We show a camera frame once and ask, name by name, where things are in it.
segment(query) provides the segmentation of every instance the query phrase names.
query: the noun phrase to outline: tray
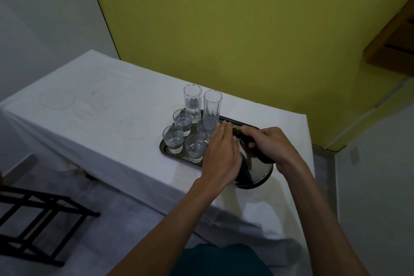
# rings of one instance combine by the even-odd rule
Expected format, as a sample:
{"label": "tray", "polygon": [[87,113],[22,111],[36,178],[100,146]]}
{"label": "tray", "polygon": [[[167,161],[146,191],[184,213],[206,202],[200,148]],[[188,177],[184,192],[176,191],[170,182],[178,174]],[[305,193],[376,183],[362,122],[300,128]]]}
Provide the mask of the tray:
{"label": "tray", "polygon": [[[223,120],[227,122],[231,122],[233,126],[252,126],[251,124],[246,124],[237,120],[233,120],[230,118],[226,118],[224,116],[220,116],[219,121],[222,122]],[[189,135],[197,133],[197,124],[193,123],[191,125],[191,132]],[[270,175],[273,171],[273,164],[264,164],[258,158],[256,158],[250,151],[248,147],[246,147],[243,142],[239,139],[238,145],[240,152],[242,154],[242,163],[240,167],[240,171],[236,179],[233,183],[241,188],[241,189],[253,189],[262,185],[269,179]],[[178,154],[173,154],[168,149],[165,141],[162,140],[159,144],[159,150],[165,156],[169,158],[173,158],[178,160],[184,164],[188,164],[194,167],[201,169],[203,167],[203,160],[198,163],[193,163],[187,155],[187,151],[185,150],[185,146],[183,145],[183,150]]]}

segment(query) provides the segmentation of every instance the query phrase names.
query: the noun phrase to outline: metal rack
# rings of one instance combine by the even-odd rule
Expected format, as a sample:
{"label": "metal rack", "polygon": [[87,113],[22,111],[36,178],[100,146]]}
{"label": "metal rack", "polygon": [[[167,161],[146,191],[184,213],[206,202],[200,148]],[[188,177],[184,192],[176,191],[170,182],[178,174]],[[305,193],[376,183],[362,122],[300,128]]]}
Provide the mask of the metal rack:
{"label": "metal rack", "polygon": [[[15,197],[5,195],[2,194],[3,192],[19,194],[21,196]],[[60,204],[59,201],[64,201],[71,207],[64,206]],[[76,203],[68,196],[18,189],[8,186],[0,187],[0,202],[13,204],[6,214],[0,218],[0,227],[22,206],[34,207],[43,210],[18,237],[9,237],[0,234],[0,255],[7,255],[10,257],[16,257],[58,267],[62,267],[65,262],[56,260],[56,256],[74,235],[86,217],[99,217],[101,215],[101,213],[93,212]],[[48,255],[38,247],[34,246],[33,242],[59,212],[78,214],[81,215],[81,217],[63,238],[53,253]]]}

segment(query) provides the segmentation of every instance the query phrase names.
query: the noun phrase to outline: short glass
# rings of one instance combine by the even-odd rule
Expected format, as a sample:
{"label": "short glass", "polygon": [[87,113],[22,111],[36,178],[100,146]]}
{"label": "short glass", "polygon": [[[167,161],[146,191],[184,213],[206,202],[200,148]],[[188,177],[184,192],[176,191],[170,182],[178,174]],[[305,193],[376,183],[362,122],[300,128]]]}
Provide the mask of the short glass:
{"label": "short glass", "polygon": [[193,163],[198,163],[203,159],[206,146],[204,138],[199,134],[192,134],[185,139],[185,149]]}
{"label": "short glass", "polygon": [[197,84],[184,87],[185,109],[191,112],[193,123],[201,119],[201,91],[201,87]]}
{"label": "short glass", "polygon": [[184,131],[181,127],[168,126],[164,129],[162,137],[169,150],[173,154],[178,154],[183,149]]}
{"label": "short glass", "polygon": [[204,126],[214,129],[220,118],[221,100],[223,95],[216,90],[208,90],[204,94]]}
{"label": "short glass", "polygon": [[184,136],[188,136],[191,131],[192,116],[186,109],[179,109],[173,114],[174,124],[183,129]]}
{"label": "short glass", "polygon": [[213,135],[214,133],[214,129],[207,129],[204,126],[204,118],[201,118],[199,122],[197,122],[197,132],[199,135],[201,135],[204,140],[209,143],[210,142],[210,137]]}

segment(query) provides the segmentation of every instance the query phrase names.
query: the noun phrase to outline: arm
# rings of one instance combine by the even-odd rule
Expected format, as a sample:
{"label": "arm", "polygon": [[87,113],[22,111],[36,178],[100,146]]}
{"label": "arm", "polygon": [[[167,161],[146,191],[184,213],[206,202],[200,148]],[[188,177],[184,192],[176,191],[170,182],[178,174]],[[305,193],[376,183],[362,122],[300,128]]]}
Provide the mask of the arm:
{"label": "arm", "polygon": [[286,178],[301,220],[313,274],[369,276],[324,200],[308,165],[282,130],[243,126],[242,132],[256,141],[249,147],[257,146],[272,158],[277,170]]}
{"label": "arm", "polygon": [[218,124],[202,175],[173,210],[108,275],[168,275],[207,207],[232,182],[241,155],[231,123]]}

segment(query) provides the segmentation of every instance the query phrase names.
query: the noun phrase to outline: forearm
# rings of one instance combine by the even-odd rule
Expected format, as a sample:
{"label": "forearm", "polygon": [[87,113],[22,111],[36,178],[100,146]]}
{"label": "forearm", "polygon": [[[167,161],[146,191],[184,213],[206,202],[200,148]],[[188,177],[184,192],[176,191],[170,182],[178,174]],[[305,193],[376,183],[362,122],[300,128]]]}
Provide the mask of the forearm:
{"label": "forearm", "polygon": [[174,209],[108,275],[168,275],[204,211],[217,197],[197,179]]}
{"label": "forearm", "polygon": [[309,249],[315,276],[369,275],[303,161],[282,168]]}

